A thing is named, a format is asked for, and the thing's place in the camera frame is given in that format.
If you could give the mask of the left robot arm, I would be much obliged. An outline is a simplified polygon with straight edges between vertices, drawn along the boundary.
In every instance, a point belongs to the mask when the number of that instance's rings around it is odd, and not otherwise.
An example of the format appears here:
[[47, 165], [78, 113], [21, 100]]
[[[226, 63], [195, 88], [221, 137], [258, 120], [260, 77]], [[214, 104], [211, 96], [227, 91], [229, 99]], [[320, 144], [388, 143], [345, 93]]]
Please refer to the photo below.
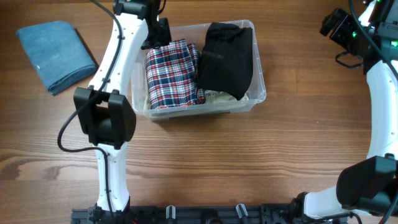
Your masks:
[[73, 100], [81, 129], [95, 150], [99, 196], [94, 206], [74, 210], [72, 223], [132, 223], [126, 185], [126, 152], [136, 128], [127, 99], [134, 62], [146, 49], [171, 41], [169, 23], [159, 18], [164, 1], [115, 1], [113, 31], [103, 60], [87, 88]]

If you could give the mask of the blue denim cloth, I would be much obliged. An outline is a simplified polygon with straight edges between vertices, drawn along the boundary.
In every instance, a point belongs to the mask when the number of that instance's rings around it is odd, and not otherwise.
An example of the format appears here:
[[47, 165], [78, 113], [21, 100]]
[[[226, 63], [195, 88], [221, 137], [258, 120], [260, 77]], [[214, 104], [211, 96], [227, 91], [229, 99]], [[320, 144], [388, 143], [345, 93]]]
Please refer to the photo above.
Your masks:
[[96, 64], [68, 22], [23, 27], [16, 34], [42, 83], [53, 96], [96, 70]]

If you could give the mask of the plaid cloth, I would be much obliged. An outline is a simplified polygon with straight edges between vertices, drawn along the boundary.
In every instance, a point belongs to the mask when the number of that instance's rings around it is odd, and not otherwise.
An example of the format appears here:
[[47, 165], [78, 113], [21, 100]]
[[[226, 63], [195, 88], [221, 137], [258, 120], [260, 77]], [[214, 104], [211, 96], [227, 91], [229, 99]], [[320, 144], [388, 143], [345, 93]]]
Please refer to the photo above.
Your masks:
[[185, 39], [147, 52], [150, 109], [205, 103], [205, 91], [198, 87], [198, 56], [196, 45]]

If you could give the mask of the black cloth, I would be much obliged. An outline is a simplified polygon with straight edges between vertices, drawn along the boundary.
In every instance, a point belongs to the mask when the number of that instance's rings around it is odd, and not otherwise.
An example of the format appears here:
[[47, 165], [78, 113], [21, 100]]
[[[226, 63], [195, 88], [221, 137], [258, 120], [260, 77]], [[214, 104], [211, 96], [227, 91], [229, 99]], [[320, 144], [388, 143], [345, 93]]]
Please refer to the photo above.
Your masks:
[[213, 22], [205, 37], [198, 66], [198, 87], [225, 92], [238, 101], [254, 73], [253, 29]]

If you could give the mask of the cream cloth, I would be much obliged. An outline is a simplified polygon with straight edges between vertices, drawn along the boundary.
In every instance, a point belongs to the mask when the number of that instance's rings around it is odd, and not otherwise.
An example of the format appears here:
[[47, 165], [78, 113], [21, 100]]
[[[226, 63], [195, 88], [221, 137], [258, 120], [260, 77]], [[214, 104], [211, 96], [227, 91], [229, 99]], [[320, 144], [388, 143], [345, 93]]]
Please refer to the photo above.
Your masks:
[[[234, 96], [220, 91], [205, 90], [204, 96], [205, 96], [205, 103], [204, 103], [205, 105], [238, 101]], [[246, 101], [246, 100], [249, 100], [247, 94], [245, 94], [240, 101]], [[143, 110], [149, 110], [149, 109], [150, 109], [150, 103], [149, 103], [149, 97], [147, 95], [144, 101]]]

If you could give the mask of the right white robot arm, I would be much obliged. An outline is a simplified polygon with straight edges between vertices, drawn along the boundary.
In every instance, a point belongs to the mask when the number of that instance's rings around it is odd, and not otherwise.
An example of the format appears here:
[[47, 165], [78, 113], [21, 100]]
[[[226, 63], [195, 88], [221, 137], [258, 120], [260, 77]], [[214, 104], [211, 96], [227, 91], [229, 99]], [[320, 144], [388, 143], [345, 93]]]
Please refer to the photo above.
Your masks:
[[344, 55], [362, 59], [371, 95], [371, 143], [367, 158], [344, 169], [335, 186], [302, 192], [283, 212], [288, 222], [341, 223], [362, 215], [397, 216], [397, 1], [364, 1], [357, 16], [336, 8], [320, 33], [342, 46]]

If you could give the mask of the clear plastic storage container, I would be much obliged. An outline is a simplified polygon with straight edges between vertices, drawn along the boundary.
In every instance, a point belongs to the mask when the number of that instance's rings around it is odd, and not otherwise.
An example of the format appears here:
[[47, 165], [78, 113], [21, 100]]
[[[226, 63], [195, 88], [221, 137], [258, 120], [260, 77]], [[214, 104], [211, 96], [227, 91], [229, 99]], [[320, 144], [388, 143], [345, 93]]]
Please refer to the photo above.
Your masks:
[[[241, 101], [226, 101], [220, 103], [206, 103], [202, 105], [181, 106], [175, 108], [164, 108], [150, 110], [147, 78], [146, 78], [146, 53], [147, 50], [141, 50], [136, 58], [134, 70], [130, 77], [129, 88], [131, 95], [132, 108], [137, 115], [142, 115], [149, 120], [162, 120], [182, 116], [203, 115], [212, 113], [240, 113], [250, 111], [253, 106], [262, 103], [266, 99], [266, 87], [264, 83], [261, 59], [257, 46], [254, 24], [249, 20], [237, 20], [220, 22], [225, 24], [234, 24], [239, 28], [252, 28], [252, 58], [253, 58], [253, 76], [251, 84], [246, 92], [247, 99]], [[202, 50], [205, 44], [206, 32], [211, 23], [196, 24], [190, 26], [171, 27], [171, 36], [173, 40], [186, 39], [187, 43], [194, 43], [198, 49]]]

